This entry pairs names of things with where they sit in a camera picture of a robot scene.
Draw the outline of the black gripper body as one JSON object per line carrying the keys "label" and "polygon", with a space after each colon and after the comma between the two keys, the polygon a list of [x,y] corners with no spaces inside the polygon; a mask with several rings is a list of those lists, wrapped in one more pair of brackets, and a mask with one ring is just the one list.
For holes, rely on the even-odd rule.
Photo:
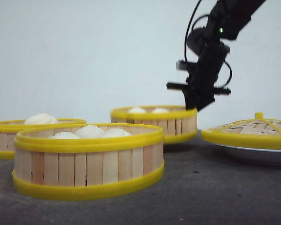
{"label": "black gripper body", "polygon": [[197,100],[203,95],[229,95],[228,88],[214,86],[229,52],[230,48],[222,42],[204,46],[199,54],[196,68],[188,71],[189,77],[186,83],[169,82],[166,84],[167,89],[181,90],[183,93],[184,90],[195,90]]}

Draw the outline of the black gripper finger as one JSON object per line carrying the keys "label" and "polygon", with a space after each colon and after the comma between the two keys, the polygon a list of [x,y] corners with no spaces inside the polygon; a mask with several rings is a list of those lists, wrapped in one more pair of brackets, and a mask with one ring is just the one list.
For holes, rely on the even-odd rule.
{"label": "black gripper finger", "polygon": [[203,95],[199,96],[197,104],[196,104],[196,109],[197,111],[201,111],[203,108],[206,106],[210,105],[215,101],[215,98],[213,95]]}
{"label": "black gripper finger", "polygon": [[185,97],[186,110],[191,110],[193,108],[196,108],[197,94],[195,90],[184,90],[184,97]]}

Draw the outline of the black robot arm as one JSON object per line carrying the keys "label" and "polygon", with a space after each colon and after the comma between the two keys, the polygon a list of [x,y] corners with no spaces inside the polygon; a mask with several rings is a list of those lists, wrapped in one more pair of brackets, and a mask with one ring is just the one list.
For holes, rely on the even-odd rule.
{"label": "black robot arm", "polygon": [[198,60],[179,60],[176,68],[186,71],[189,76],[184,84],[167,83],[168,89],[182,91],[187,110],[200,111],[215,101],[214,95],[231,93],[225,85],[214,86],[230,52],[221,39],[236,40],[241,29],[263,3],[262,0],[218,0],[211,12],[203,15],[207,18],[205,27],[194,28],[198,20],[190,19],[184,49],[194,52]]}

